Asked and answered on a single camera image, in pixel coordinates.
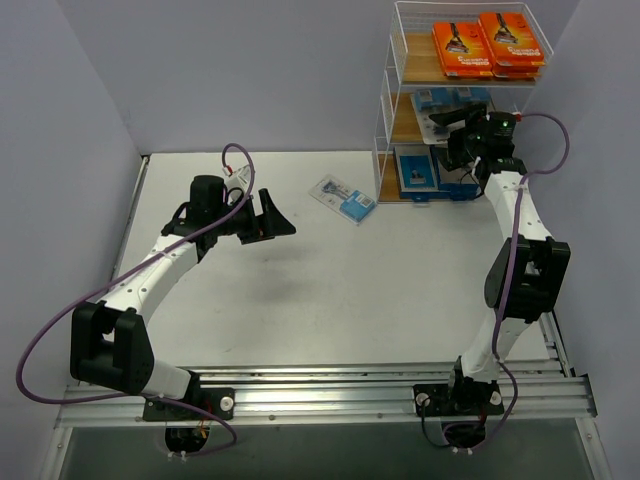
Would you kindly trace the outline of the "Harry's box white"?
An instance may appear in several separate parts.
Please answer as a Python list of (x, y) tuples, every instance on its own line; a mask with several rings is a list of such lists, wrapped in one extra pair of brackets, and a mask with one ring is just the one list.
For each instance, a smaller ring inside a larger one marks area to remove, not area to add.
[(453, 191), (458, 187), (474, 191), (478, 189), (478, 182), (471, 175), (470, 164), (448, 170), (451, 161), (446, 147), (443, 145), (431, 146), (430, 153), (438, 170), (438, 182), (441, 190)]

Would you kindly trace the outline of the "grey blue Harry's box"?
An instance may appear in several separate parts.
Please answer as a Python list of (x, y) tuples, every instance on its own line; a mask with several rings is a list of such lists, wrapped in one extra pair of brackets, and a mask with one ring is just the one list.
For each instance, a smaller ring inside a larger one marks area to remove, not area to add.
[(396, 145), (394, 157), (400, 197), (413, 202), (428, 202), (437, 192), (429, 147), (427, 145)]

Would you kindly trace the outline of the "orange Gillette box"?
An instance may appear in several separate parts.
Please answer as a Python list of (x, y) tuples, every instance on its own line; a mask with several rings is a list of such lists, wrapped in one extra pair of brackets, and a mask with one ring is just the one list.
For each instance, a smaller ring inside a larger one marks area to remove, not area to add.
[(522, 13), (483, 12), (478, 24), (494, 66), (537, 69), (545, 65), (544, 51)]
[(474, 22), (436, 22), (432, 39), (442, 73), (448, 78), (493, 76), (488, 50)]
[(518, 67), (518, 66), (501, 66), (495, 65), (492, 68), (492, 74), (497, 79), (502, 80), (534, 80), (538, 78), (540, 73), (539, 67)]

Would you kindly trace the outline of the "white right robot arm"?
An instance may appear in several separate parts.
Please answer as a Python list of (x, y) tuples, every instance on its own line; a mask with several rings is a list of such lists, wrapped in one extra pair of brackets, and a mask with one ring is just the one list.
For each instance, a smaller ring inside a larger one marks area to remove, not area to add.
[(519, 337), (551, 312), (571, 250), (544, 226), (529, 191), (532, 172), (515, 157), (518, 113), (474, 103), (430, 119), (445, 127), (462, 122), (447, 140), (448, 169), (469, 166), (496, 214), (504, 243), (485, 280), (488, 308), (471, 346), (456, 360), (445, 384), (414, 388), (425, 416), (497, 415), (503, 412), (498, 379)]

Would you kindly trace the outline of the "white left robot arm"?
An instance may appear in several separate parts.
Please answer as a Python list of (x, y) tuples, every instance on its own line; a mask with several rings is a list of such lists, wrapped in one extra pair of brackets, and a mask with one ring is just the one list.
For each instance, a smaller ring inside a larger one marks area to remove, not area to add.
[(251, 195), (227, 199), (222, 178), (198, 175), (188, 201), (163, 227), (147, 266), (120, 281), (95, 302), (85, 301), (72, 313), (70, 373), (86, 383), (146, 398), (166, 398), (179, 419), (205, 409), (207, 399), (198, 374), (156, 359), (147, 325), (177, 282), (198, 265), (222, 236), (242, 244), (289, 236), (296, 232), (261, 189), (262, 212)]

